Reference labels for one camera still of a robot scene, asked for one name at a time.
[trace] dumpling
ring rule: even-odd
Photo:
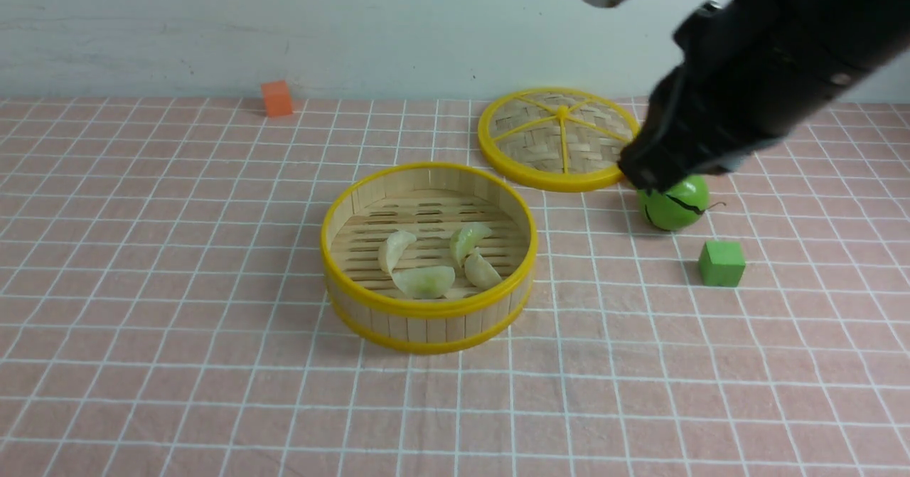
[[[483,223],[468,223],[452,234],[452,239],[449,241],[449,250],[451,250],[455,265],[460,269],[462,262],[464,262],[464,257],[467,257],[468,253],[474,250],[478,242],[491,235],[493,235],[493,230]]]
[[[450,266],[414,267],[392,273],[395,286],[410,299],[439,299],[455,283]]]
[[[399,230],[390,235],[380,245],[380,269],[386,274],[391,272],[397,266],[397,261],[401,259],[404,250],[417,241],[417,236],[405,231]]]
[[[492,289],[503,283],[500,273],[477,250],[471,251],[468,259],[464,261],[464,275],[468,282],[480,290]]]

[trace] yellow plastic rim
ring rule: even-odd
[[[519,267],[515,269],[507,279],[504,279],[503,282],[498,284],[492,289],[484,290],[480,294],[469,296],[468,298],[463,299],[453,299],[451,301],[441,301],[439,303],[432,303],[428,305],[425,301],[411,300],[411,299],[396,299],[390,298],[389,296],[382,295],[373,290],[366,289],[364,286],[358,285],[354,280],[350,279],[348,275],[344,274],[341,271],[341,267],[335,263],[335,260],[331,256],[331,248],[328,244],[328,222],[334,218],[335,211],[338,210],[338,207],[347,198],[355,189],[362,188],[366,183],[373,182],[379,178],[383,178],[386,175],[393,175],[394,173],[399,173],[401,171],[406,171],[409,169],[416,168],[447,168],[447,169],[458,169],[459,171],[474,173],[474,175],[481,176],[481,178],[486,178],[491,182],[496,183],[497,186],[500,186],[505,191],[507,191],[520,205],[521,211],[524,212],[524,215],[528,218],[528,225],[530,228],[530,240],[528,241],[528,253],[524,256],[524,260],[521,260]],[[397,315],[400,317],[412,317],[412,318],[449,318],[449,317],[461,317],[463,315],[468,315],[476,311],[481,311],[481,309],[487,308],[505,296],[513,292],[514,289],[517,289],[523,280],[530,275],[533,270],[534,262],[537,259],[537,225],[534,223],[534,217],[530,212],[528,204],[524,201],[524,198],[521,198],[521,195],[518,194],[515,189],[511,188],[503,179],[497,178],[497,176],[492,175],[492,173],[487,173],[480,169],[475,169],[465,165],[458,165],[455,163],[413,163],[409,165],[391,167],[381,172],[374,173],[367,178],[364,178],[357,183],[354,183],[350,188],[345,189],[341,195],[338,196],[338,199],[332,203],[331,207],[328,208],[326,213],[325,220],[322,223],[322,230],[319,232],[319,247],[321,248],[322,253],[322,263],[325,267],[326,279],[331,279],[332,282],[338,286],[343,292],[351,296],[352,299],[355,299],[361,305],[367,306],[370,309],[376,309],[376,311],[384,312],[389,315]]]
[[[584,97],[584,100],[578,102],[576,105],[572,105],[568,111],[558,113],[558,110],[555,108],[540,104],[539,102],[533,101],[530,98],[525,98],[526,95],[537,94],[538,92],[560,92],[560,94],[581,96]],[[493,117],[496,111],[498,111],[498,108],[502,107],[504,104],[506,104],[506,102],[511,102],[514,100],[536,105],[536,107],[550,112],[552,116],[540,118],[540,120],[537,120],[532,124],[524,124],[522,127],[517,127],[495,138],[491,137],[491,117]],[[572,121],[572,123],[584,125],[585,127],[589,127],[593,130],[601,132],[602,134],[605,134],[605,136],[628,141],[628,138],[612,133],[612,131],[605,130],[601,127],[595,127],[595,125],[588,124],[583,120],[578,120],[577,118],[571,117],[571,113],[574,109],[577,109],[582,105],[589,104],[590,102],[600,102],[600,104],[608,105],[608,107],[617,111],[617,113],[620,114],[620,117],[623,117],[623,120],[628,123],[631,131],[633,131],[633,138],[635,136],[638,136],[640,127],[638,122],[635,120],[635,117],[631,113],[628,113],[628,111],[626,111],[623,107],[620,107],[620,105],[618,105],[616,102],[612,102],[605,98],[600,98],[597,95],[591,95],[588,92],[573,90],[571,88],[533,88],[503,96],[496,102],[492,102],[492,104],[490,104],[483,111],[483,114],[481,115],[481,121],[478,123],[477,130],[478,142],[481,144],[481,152],[483,153],[485,159],[487,159],[487,161],[490,163],[490,165],[496,169],[496,171],[502,173],[504,176],[506,176],[506,178],[509,178],[516,183],[520,183],[523,186],[527,186],[528,188],[543,189],[545,191],[554,191],[557,193],[583,193],[586,191],[608,188],[609,186],[612,186],[614,183],[617,183],[623,179],[623,172],[620,171],[617,165],[610,166],[606,169],[602,169],[601,171],[594,173],[578,173],[577,175],[572,175],[572,173],[568,173],[568,163],[563,161],[564,165],[562,173],[549,173],[533,169],[532,167],[515,162],[509,156],[506,156],[506,154],[504,154],[496,144],[498,140],[505,136],[510,136],[517,131],[533,127],[534,124],[548,122],[555,119],[558,119],[560,121],[563,159],[568,159],[568,154],[566,152],[565,120]]]
[[[462,338],[460,341],[434,343],[399,341],[396,338],[386,337],[385,335],[370,331],[370,329],[364,328],[360,323],[354,321],[354,319],[348,315],[348,312],[345,312],[344,309],[335,302],[335,299],[332,299],[331,296],[329,296],[329,299],[332,303],[332,309],[334,309],[338,318],[341,319],[341,322],[344,322],[345,326],[353,331],[354,334],[360,335],[360,337],[366,338],[366,340],[373,342],[374,344],[391,348],[391,350],[399,350],[401,352],[410,352],[414,354],[445,354],[446,352],[455,352],[478,346],[483,342],[490,340],[490,338],[497,336],[503,332],[505,328],[509,328],[509,325],[518,318],[521,311],[523,311],[524,306],[527,304],[528,299],[530,299],[530,290],[532,290],[532,288],[528,289],[528,292],[525,293],[521,302],[515,306],[514,311],[511,311],[506,318],[497,322],[497,324],[493,325],[492,328],[487,329],[487,331],[481,331],[472,337]]]

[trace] green ball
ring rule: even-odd
[[[708,183],[698,175],[677,183],[666,193],[638,191],[638,208],[647,221],[660,230],[674,231],[689,227],[708,209],[711,194]]]

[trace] orange block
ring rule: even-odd
[[[290,88],[285,81],[265,82],[262,85],[262,99],[266,102],[267,117],[286,117],[294,113]]]

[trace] green block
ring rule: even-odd
[[[707,286],[738,286],[745,272],[745,257],[738,242],[712,240],[698,257],[702,282]]]

